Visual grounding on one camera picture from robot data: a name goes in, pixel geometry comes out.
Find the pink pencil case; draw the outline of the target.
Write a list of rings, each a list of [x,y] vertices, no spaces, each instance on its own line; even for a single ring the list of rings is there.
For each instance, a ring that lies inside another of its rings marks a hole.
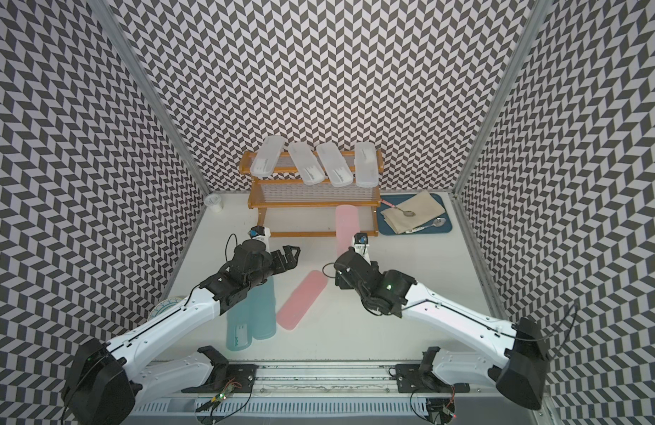
[[[288,331],[294,330],[327,287],[327,279],[321,271],[310,272],[277,313],[277,324]]]
[[[337,256],[352,247],[354,236],[360,232],[359,210],[354,205],[336,207]]]

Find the clear pencil case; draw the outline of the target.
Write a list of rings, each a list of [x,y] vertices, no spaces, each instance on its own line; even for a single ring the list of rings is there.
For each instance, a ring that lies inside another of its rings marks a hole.
[[[343,188],[353,184],[352,170],[334,143],[321,143],[316,147],[316,152],[333,187]]]
[[[283,136],[268,136],[252,161],[250,171],[256,178],[267,178],[274,173],[287,139]]]
[[[326,175],[307,143],[290,143],[288,152],[305,185],[313,186],[325,180]]]
[[[356,143],[354,148],[356,185],[372,189],[379,184],[377,150],[370,142]]]

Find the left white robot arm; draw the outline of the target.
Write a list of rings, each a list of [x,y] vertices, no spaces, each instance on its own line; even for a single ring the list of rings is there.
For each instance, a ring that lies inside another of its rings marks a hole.
[[[224,389],[229,361],[210,345],[176,361],[158,365],[153,361],[194,329],[244,301],[270,277],[296,268],[300,253],[291,245],[271,253],[263,237],[247,240],[235,247],[233,258],[216,274],[166,313],[107,342],[86,341],[66,372],[63,412],[80,424],[120,424],[136,407],[177,391]]]

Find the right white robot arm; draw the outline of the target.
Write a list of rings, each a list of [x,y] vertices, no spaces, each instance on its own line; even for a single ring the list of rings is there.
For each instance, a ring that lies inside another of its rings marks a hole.
[[[334,268],[366,310],[427,322],[474,351],[460,357],[434,349],[430,364],[421,367],[423,373],[447,385],[494,384],[520,407],[542,407],[551,357],[547,337],[537,322],[529,318],[509,322],[468,309],[408,274],[381,273],[353,248],[336,260]]]

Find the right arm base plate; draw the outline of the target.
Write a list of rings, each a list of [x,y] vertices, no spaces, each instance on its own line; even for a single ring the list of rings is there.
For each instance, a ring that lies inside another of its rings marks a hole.
[[[445,384],[431,372],[421,372],[416,364],[397,364],[389,369],[390,378],[395,381],[398,392],[403,394],[420,393],[470,393],[468,384]]]

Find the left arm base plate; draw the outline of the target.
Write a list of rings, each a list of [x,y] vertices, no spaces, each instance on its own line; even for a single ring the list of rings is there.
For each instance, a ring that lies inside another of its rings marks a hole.
[[[223,393],[225,387],[231,384],[235,394],[249,394],[256,382],[258,366],[255,364],[229,364],[227,367],[215,367],[205,383],[182,390],[184,394],[214,394]]]

